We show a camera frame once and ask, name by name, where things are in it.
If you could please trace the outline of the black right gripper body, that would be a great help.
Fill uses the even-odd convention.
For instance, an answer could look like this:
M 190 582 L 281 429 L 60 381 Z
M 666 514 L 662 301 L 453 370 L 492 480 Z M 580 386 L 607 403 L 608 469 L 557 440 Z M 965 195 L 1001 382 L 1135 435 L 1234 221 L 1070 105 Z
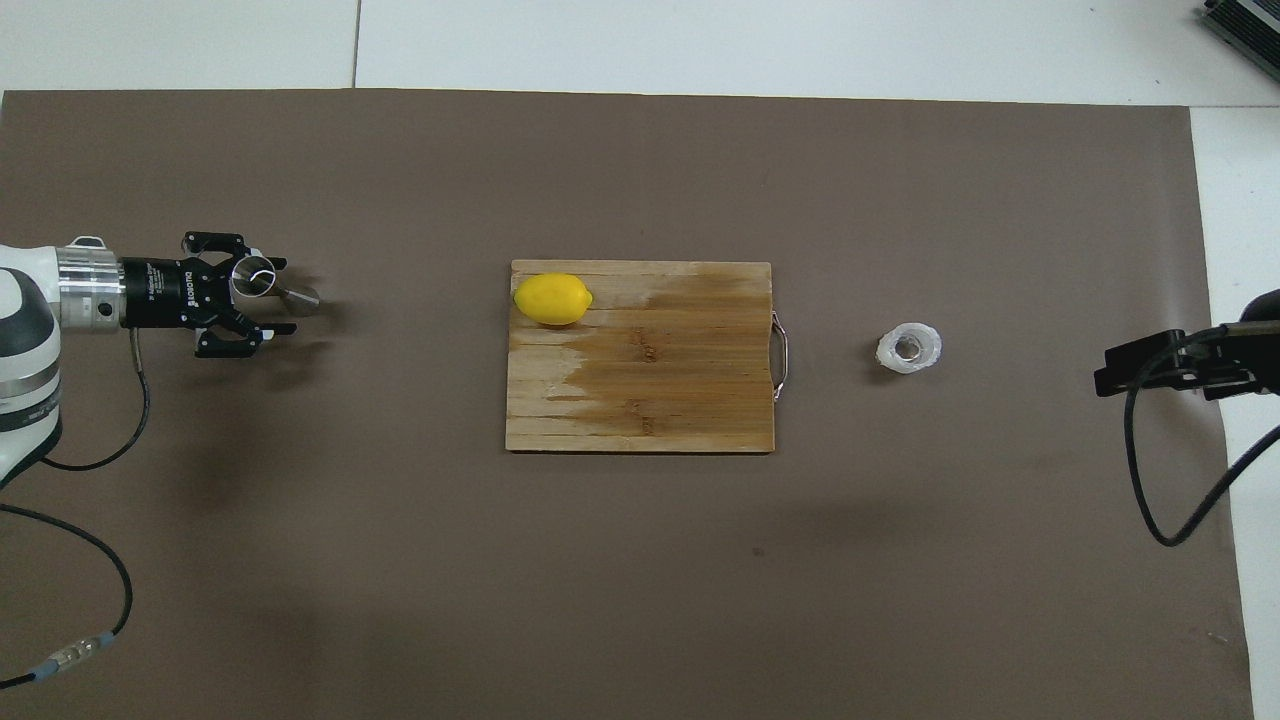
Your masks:
M 1243 363 L 1268 393 L 1279 392 L 1279 291 L 1253 299 L 1242 311 L 1239 323 L 1267 324 L 1268 332 L 1242 340 Z

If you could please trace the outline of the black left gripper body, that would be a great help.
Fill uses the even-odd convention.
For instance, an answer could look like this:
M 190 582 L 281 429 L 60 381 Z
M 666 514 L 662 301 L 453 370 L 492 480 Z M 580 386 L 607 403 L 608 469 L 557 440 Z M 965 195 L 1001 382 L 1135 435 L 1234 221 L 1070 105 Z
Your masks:
M 209 328 L 214 269 L 197 258 L 123 258 L 120 325 L 132 328 Z

